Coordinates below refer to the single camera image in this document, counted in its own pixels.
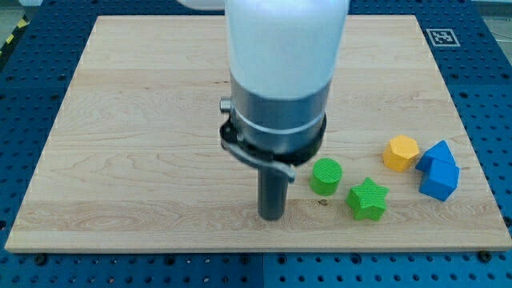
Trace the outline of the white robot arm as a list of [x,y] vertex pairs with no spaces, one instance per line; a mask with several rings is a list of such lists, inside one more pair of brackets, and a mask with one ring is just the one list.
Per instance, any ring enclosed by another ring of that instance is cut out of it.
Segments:
[[226,17],[230,88],[221,146],[258,172],[258,213],[283,216],[295,167],[316,155],[348,1],[188,1]]

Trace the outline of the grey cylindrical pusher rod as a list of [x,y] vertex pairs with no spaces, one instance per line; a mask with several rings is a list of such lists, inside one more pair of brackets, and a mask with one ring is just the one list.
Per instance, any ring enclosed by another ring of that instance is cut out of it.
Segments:
[[275,221],[283,216],[288,183],[288,177],[280,171],[258,171],[258,213],[261,218]]

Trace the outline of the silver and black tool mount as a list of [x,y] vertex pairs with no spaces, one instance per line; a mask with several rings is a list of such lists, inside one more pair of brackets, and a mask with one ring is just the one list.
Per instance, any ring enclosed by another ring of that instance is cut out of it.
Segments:
[[312,90],[270,97],[249,90],[230,73],[231,97],[219,103],[229,115],[219,130],[222,148],[248,166],[293,182],[294,168],[311,159],[322,143],[331,82],[328,78]]

